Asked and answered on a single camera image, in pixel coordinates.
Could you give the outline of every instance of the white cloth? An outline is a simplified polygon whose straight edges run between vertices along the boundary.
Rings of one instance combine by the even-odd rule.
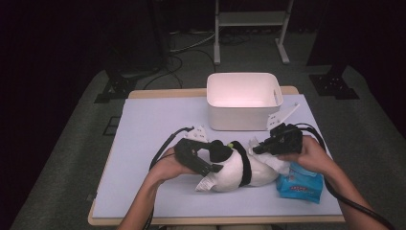
[[[262,186],[271,183],[278,177],[278,173],[255,157],[248,155],[251,164],[251,186]],[[213,190],[216,192],[230,192],[239,187],[243,174],[241,155],[233,149],[232,155],[225,161],[216,163],[223,166],[220,172],[210,172],[197,185],[196,191]]]
[[[268,165],[277,173],[282,175],[289,175],[290,163],[287,161],[281,161],[276,156],[272,155],[269,152],[263,154],[256,154],[253,151],[253,148],[259,145],[257,138],[253,138],[249,142],[250,148],[248,149],[248,154],[259,160],[260,162]]]

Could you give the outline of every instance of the gray carpet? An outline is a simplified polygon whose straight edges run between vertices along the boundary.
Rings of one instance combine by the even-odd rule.
[[[221,46],[221,64],[215,67],[216,72],[267,72],[274,74],[280,85],[295,85],[305,94],[335,161],[379,214],[397,229],[406,229],[406,142],[374,99],[365,79],[351,67],[343,76],[360,100],[319,97],[308,75],[323,74],[329,67],[305,66],[315,34],[287,34],[284,45],[291,60],[289,65],[283,65],[280,60],[274,44],[276,36],[244,36],[249,38],[244,43]],[[171,44],[173,48],[181,48],[201,38],[177,34]],[[213,56],[211,44],[195,49]],[[201,52],[177,56],[183,63],[175,74],[183,87],[206,87],[207,77],[214,72],[208,56]],[[175,69],[178,64],[178,59],[171,58],[168,68]],[[143,89],[153,78],[139,80],[136,89]],[[107,81],[104,71],[100,71],[87,87],[11,229],[114,229],[94,227],[87,222],[114,139],[102,134],[110,117],[120,116],[124,105],[124,100],[94,103]],[[179,80],[168,75],[147,89],[159,88],[179,88]],[[281,223],[279,226],[289,230],[347,229],[343,223]]]

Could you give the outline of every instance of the wooden table edge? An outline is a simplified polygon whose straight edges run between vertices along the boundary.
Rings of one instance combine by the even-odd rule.
[[[184,97],[206,97],[206,88],[190,89],[154,89],[134,90],[129,93],[129,99],[150,99],[150,98],[184,98]],[[299,94],[299,90],[292,85],[281,86],[283,95]]]

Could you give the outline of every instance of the table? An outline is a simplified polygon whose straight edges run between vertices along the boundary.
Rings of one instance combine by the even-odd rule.
[[[293,86],[282,86],[282,93],[284,95],[298,95],[299,92],[298,90],[293,87]],[[171,89],[171,90],[146,90],[146,91],[133,91],[129,94],[128,98],[129,99],[167,99],[167,98],[201,98],[206,96],[206,89],[205,88],[199,88],[199,89]],[[116,135],[116,139],[113,145],[113,148],[116,148],[120,144],[120,139],[117,139],[118,136]],[[101,189],[102,182],[106,181],[106,169],[107,166],[110,164],[113,164],[111,161],[113,161],[112,157],[112,151],[110,151],[110,155],[108,157],[107,163],[106,163],[106,168],[104,169],[103,176],[101,178],[101,184],[99,187],[99,190]],[[147,169],[141,169],[141,172],[147,174]],[[173,179],[173,184],[171,184],[171,181],[167,181],[164,183],[162,186],[168,186],[167,188],[160,188],[160,191],[158,192],[158,196],[160,193],[166,192],[167,190],[169,191],[170,188],[175,188],[173,190],[176,190],[179,185],[184,184],[184,181],[176,181],[176,179]],[[187,180],[187,183],[190,183],[191,177],[184,177],[184,179]],[[130,191],[133,191],[133,195],[135,196],[135,193],[137,192],[137,187],[133,187],[132,189],[129,189]],[[191,191],[191,189],[185,190],[187,191],[186,194],[182,194],[182,199],[187,199],[188,196],[196,196],[195,191]],[[328,196],[329,194],[327,193],[326,189],[324,190],[324,195]],[[237,193],[230,193],[230,194],[212,194],[212,196],[238,196]],[[118,225],[123,217],[95,217],[95,207],[96,207],[96,202],[103,202],[103,200],[97,200],[97,198],[94,200],[92,208],[89,212],[88,216],[88,221],[92,225]],[[286,200],[283,202],[283,204],[288,204],[290,202],[289,200]],[[160,205],[162,202],[173,202],[173,200],[170,200],[168,198],[167,200],[160,200],[159,197],[157,197],[157,202],[156,206]],[[323,206],[317,206],[317,204],[306,204],[301,201],[294,200],[292,201],[294,205],[299,206],[304,206],[306,207],[306,214],[302,215],[295,215],[295,216],[289,216],[289,215],[275,215],[275,216],[270,216],[270,215],[253,215],[253,216],[238,216],[238,217],[218,217],[218,216],[212,216],[212,217],[172,217],[172,218],[167,218],[162,215],[162,212],[159,210],[156,210],[156,215],[152,220],[152,224],[154,225],[182,225],[182,224],[249,224],[249,223],[276,223],[276,222],[341,222],[344,221],[344,218],[341,215],[341,212],[339,211],[338,208],[338,203],[334,198],[329,197],[327,204],[330,205],[332,203],[333,206],[333,212],[334,214],[332,215],[309,215],[308,212],[312,212],[312,209],[323,209]]]

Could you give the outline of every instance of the black stand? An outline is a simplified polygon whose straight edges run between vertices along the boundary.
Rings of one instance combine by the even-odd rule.
[[[98,95],[95,104],[107,104],[112,99],[126,99],[128,94],[135,89],[136,79],[125,78],[117,70],[106,69],[109,78],[102,93]]]
[[[320,96],[334,96],[337,100],[359,99],[352,88],[349,88],[344,82],[342,75],[347,64],[333,64],[325,75],[309,75],[317,93]]]

